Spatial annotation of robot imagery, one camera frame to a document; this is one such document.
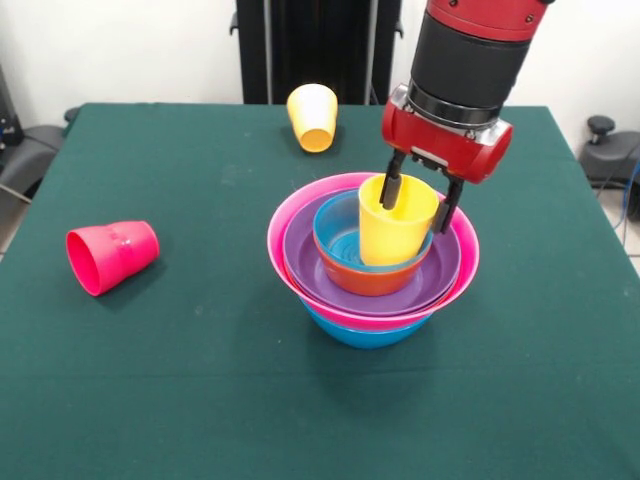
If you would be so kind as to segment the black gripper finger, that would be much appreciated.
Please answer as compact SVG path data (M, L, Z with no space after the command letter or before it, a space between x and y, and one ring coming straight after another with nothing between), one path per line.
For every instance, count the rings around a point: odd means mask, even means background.
M406 154L401 150L394 150L387 166L381 194L380 204L385 210L392 210L400 192L402 183L401 169Z
M431 231L443 234L447 231L462 195L464 181L459 178L449 178L449 186L445 198L440 202L436 211Z

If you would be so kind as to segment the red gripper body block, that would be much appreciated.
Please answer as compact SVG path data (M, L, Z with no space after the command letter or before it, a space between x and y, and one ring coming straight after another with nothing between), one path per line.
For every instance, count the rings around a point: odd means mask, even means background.
M503 159L513 138L513 126L503 120L469 137L410 113L388 100L382 136L393 148L435 162L449 174L475 184L483 182Z

